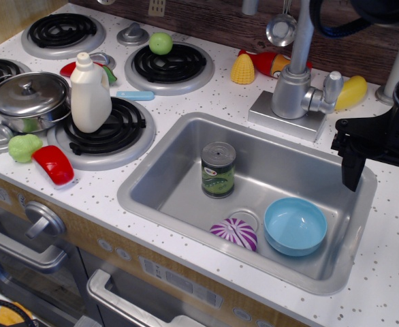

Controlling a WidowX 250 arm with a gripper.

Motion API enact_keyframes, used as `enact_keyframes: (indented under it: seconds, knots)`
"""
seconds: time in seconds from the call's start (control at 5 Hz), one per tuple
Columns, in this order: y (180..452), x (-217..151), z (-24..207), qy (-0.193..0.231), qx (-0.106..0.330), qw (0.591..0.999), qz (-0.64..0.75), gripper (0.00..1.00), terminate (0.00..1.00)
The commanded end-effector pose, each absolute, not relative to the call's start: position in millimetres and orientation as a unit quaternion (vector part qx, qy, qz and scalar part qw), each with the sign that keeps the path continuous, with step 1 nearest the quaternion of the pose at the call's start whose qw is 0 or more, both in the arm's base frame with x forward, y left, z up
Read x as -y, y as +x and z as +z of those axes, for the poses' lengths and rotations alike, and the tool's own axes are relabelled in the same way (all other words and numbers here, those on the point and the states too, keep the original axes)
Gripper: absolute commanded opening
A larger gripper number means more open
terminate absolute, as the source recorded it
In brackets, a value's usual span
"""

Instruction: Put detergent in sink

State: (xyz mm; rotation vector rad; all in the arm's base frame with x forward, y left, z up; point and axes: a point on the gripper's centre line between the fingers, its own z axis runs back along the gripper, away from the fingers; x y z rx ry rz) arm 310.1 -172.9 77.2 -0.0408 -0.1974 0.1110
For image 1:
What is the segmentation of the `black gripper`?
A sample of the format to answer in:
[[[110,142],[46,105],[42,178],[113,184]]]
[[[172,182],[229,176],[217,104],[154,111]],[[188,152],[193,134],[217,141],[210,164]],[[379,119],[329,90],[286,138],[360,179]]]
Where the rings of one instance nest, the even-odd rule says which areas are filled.
[[[331,149],[342,157],[342,183],[356,191],[367,159],[399,167],[399,112],[340,119]]]

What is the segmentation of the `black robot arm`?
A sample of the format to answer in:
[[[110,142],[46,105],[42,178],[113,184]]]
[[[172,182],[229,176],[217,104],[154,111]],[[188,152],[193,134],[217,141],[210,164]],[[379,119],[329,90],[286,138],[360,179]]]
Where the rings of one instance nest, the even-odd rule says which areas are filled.
[[[324,37],[337,39],[357,33],[370,25],[399,25],[399,1],[352,1],[357,20],[337,27],[321,22],[321,1],[311,1],[310,19]],[[342,157],[342,183],[355,191],[367,159],[399,167],[399,53],[387,84],[377,95],[392,99],[393,106],[380,116],[340,119],[332,149]]]

